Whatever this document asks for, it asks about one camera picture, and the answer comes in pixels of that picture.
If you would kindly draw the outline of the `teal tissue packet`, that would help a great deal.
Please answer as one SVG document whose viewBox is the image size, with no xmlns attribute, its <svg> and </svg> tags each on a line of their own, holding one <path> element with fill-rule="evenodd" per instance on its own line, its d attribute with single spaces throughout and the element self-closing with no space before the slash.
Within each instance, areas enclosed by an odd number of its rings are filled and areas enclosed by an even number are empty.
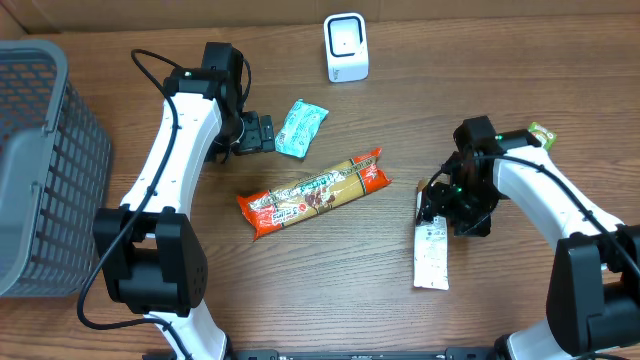
<svg viewBox="0 0 640 360">
<path fill-rule="evenodd" d="M 329 111 L 298 99 L 285 117 L 275 138 L 277 152 L 304 159 Z"/>
</svg>

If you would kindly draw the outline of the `white cream tube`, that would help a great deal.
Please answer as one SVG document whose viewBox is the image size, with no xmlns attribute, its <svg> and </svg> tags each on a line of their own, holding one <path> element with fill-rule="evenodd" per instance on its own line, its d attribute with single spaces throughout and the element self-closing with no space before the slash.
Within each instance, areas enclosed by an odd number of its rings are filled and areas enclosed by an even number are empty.
<svg viewBox="0 0 640 360">
<path fill-rule="evenodd" d="M 448 290 L 448 233 L 447 221 L 436 216 L 432 220 L 422 219 L 426 208 L 423 191 L 428 180 L 421 179 L 417 185 L 416 221 L 414 228 L 414 275 L 413 286 L 436 290 Z"/>
</svg>

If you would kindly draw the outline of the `red spaghetti packet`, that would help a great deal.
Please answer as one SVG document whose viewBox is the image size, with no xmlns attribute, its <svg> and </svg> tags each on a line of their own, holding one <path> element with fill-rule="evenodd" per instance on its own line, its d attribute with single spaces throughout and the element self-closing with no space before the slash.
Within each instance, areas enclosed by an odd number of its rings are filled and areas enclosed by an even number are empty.
<svg viewBox="0 0 640 360">
<path fill-rule="evenodd" d="M 376 192 L 392 179 L 379 168 L 380 147 L 314 175 L 236 198 L 256 239 Z"/>
</svg>

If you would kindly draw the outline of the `green snack carton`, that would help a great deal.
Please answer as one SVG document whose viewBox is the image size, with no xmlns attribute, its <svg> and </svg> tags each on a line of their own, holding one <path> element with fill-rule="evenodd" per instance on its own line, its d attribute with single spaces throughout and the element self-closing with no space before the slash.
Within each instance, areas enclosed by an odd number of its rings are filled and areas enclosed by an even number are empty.
<svg viewBox="0 0 640 360">
<path fill-rule="evenodd" d="M 537 122 L 532 122 L 528 131 L 541 143 L 541 146 L 549 152 L 557 140 L 557 134 L 548 130 Z"/>
</svg>

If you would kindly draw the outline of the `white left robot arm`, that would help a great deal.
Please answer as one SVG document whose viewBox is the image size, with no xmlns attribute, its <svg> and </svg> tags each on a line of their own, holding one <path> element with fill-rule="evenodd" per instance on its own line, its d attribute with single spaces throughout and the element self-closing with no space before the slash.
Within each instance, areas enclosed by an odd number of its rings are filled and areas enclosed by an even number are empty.
<svg viewBox="0 0 640 360">
<path fill-rule="evenodd" d="M 218 156 L 272 152 L 270 116 L 244 108 L 251 70 L 229 43 L 206 44 L 196 68 L 173 64 L 155 87 L 163 117 L 141 173 L 116 208 L 101 208 L 92 225 L 112 301 L 135 319 L 108 329 L 155 325 L 168 359 L 232 359 L 229 336 L 205 303 L 208 261 L 190 222 L 202 167 Z"/>
</svg>

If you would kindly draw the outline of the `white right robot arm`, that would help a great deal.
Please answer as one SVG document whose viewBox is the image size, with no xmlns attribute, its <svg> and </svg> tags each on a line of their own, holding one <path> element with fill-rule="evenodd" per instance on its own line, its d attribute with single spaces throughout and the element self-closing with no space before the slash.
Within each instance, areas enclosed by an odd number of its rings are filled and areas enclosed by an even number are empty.
<svg viewBox="0 0 640 360">
<path fill-rule="evenodd" d="M 519 207 L 554 252 L 545 317 L 467 350 L 475 359 L 611 359 L 639 342 L 639 228 L 589 200 L 555 166 L 539 136 L 464 120 L 457 147 L 417 187 L 417 226 L 445 219 L 455 235 L 485 237 L 502 200 Z"/>
</svg>

